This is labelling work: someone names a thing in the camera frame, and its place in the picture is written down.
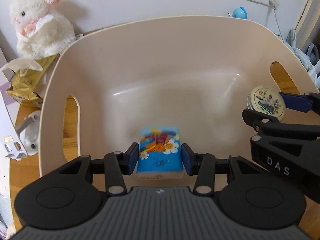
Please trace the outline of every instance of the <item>power cord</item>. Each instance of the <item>power cord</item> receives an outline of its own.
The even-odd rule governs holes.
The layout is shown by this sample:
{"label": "power cord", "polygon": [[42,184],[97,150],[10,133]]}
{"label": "power cord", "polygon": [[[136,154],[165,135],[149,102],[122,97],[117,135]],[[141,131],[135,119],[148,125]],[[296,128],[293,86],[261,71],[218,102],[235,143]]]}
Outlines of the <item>power cord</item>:
{"label": "power cord", "polygon": [[275,12],[276,22],[277,22],[278,29],[279,29],[279,32],[280,32],[280,36],[281,36],[282,42],[284,43],[284,39],[283,39],[281,30],[280,30],[280,27],[279,27],[278,18],[277,18],[277,14],[276,14],[276,10],[277,10],[279,4],[276,2],[276,0],[269,0],[269,3],[273,7],[273,11]]}

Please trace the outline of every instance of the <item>wooden table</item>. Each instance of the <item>wooden table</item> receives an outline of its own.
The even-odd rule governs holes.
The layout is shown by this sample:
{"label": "wooden table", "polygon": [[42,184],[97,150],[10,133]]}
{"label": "wooden table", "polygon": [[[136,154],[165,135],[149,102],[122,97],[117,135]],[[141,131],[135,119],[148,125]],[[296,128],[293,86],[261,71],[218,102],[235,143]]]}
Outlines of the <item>wooden table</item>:
{"label": "wooden table", "polygon": [[[271,74],[282,92],[298,94],[294,83],[279,63],[274,63]],[[36,108],[21,106],[18,112],[16,125],[31,114]],[[63,152],[68,161],[77,157],[77,117],[78,109],[76,102],[69,97],[66,102],[64,129],[63,129]],[[16,230],[21,229],[21,224],[15,213],[13,203],[17,193],[26,185],[39,178],[38,156],[30,156],[21,161],[10,162],[10,193],[13,212],[13,220]],[[306,212],[300,222],[300,227],[314,239],[320,238],[320,205],[307,198]]]}

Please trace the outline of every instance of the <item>light blue round object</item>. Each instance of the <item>light blue round object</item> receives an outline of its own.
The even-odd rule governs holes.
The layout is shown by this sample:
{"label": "light blue round object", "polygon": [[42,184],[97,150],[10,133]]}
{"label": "light blue round object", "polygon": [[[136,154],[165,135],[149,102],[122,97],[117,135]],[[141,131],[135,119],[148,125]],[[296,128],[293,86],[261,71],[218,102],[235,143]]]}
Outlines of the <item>light blue round object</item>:
{"label": "light blue round object", "polygon": [[240,8],[237,8],[237,9],[235,9],[233,11],[232,17],[240,18],[240,19],[246,19],[247,18],[247,12],[246,12],[245,8],[241,6]]}

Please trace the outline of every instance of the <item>white plush toy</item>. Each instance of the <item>white plush toy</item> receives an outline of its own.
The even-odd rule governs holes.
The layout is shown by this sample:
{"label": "white plush toy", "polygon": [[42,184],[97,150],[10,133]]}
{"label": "white plush toy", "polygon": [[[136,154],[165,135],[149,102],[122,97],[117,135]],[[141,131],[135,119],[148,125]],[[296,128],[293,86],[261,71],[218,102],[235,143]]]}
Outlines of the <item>white plush toy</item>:
{"label": "white plush toy", "polygon": [[61,0],[13,0],[10,18],[17,32],[17,52],[39,59],[62,53],[76,39],[72,24],[54,9]]}

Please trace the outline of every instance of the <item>tin lid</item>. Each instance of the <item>tin lid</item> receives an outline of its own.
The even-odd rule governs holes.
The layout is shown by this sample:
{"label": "tin lid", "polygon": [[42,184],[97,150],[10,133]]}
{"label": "tin lid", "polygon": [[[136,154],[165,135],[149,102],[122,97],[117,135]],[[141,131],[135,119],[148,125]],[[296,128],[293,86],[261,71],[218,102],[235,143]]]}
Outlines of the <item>tin lid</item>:
{"label": "tin lid", "polygon": [[255,87],[247,99],[249,109],[277,117],[281,121],[286,113],[285,103],[278,92],[269,87]]}

